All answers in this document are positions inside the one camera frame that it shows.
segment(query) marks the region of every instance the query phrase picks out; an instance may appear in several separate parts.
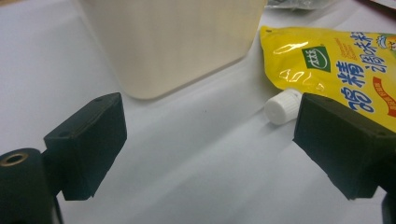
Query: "white container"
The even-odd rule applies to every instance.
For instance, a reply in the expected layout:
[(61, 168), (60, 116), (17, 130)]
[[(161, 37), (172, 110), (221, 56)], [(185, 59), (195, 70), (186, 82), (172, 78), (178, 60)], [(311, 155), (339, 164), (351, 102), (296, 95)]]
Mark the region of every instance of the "white container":
[(266, 0), (74, 0), (122, 88), (150, 99), (245, 56)]

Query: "yellow pouch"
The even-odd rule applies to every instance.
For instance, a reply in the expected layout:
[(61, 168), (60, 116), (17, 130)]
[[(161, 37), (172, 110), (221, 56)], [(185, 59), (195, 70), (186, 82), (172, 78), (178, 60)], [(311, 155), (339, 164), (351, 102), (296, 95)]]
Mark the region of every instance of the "yellow pouch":
[(261, 42), (276, 87), (330, 97), (396, 132), (396, 35), (263, 26)]

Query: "white cylindrical cap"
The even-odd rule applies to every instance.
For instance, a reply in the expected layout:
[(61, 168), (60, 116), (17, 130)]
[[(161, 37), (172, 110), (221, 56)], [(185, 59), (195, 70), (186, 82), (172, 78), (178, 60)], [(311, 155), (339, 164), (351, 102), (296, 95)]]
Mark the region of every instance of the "white cylindrical cap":
[(264, 105), (267, 118), (276, 125), (297, 119), (302, 94), (294, 89), (286, 89), (269, 99)]

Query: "screw hole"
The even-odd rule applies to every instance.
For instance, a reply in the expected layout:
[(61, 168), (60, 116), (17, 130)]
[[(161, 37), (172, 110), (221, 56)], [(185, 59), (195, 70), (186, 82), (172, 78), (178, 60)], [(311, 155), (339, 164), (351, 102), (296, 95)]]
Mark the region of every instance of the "screw hole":
[(26, 153), (17, 153), (10, 155), (6, 158), (4, 158), (2, 161), (0, 161), (1, 166), (13, 166), (16, 164), (19, 164), (23, 161), (25, 161), (28, 157), (28, 154)]
[(381, 136), (386, 136), (387, 135), (386, 133), (384, 133), (382, 131), (378, 131), (377, 133), (378, 133), (378, 135), (381, 135)]
[(59, 133), (59, 136), (60, 136), (60, 137), (66, 137), (66, 136), (69, 135), (69, 134), (70, 134), (69, 131), (64, 131), (64, 132)]

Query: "black object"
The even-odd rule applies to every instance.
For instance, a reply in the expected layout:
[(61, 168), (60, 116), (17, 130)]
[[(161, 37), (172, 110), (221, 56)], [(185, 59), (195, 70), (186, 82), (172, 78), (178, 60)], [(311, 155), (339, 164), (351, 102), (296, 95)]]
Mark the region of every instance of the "black object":
[[(348, 199), (371, 198), (379, 185), (389, 194), (384, 208), (393, 202), (394, 209), (396, 133), (330, 98), (305, 93), (293, 141)], [(396, 221), (395, 213), (389, 210), (389, 220)]]
[(63, 223), (56, 195), (87, 200), (99, 188), (127, 137), (119, 93), (96, 98), (55, 128), (47, 150), (0, 157), (0, 223)]

